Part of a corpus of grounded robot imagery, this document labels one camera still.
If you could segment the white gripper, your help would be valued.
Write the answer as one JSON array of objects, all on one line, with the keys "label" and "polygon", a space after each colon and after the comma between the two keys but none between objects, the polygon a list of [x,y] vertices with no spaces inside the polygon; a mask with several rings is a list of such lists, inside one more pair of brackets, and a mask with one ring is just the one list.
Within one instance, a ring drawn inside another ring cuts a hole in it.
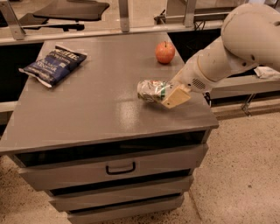
[{"label": "white gripper", "polygon": [[[214,82],[209,80],[200,70],[199,56],[192,56],[183,68],[171,79],[177,83],[185,85],[193,92],[206,93],[214,87]],[[190,90],[176,88],[168,94],[162,104],[168,109],[172,109],[191,99]]]}]

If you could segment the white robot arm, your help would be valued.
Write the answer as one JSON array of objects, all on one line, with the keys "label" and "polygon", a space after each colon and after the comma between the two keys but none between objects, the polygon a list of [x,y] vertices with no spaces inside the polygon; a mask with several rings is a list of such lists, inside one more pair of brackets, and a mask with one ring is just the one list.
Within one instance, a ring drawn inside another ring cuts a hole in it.
[{"label": "white robot arm", "polygon": [[174,108],[188,101],[191,92],[207,93],[221,80],[258,66],[280,71],[280,12],[245,3],[228,14],[220,36],[171,79],[161,103]]}]

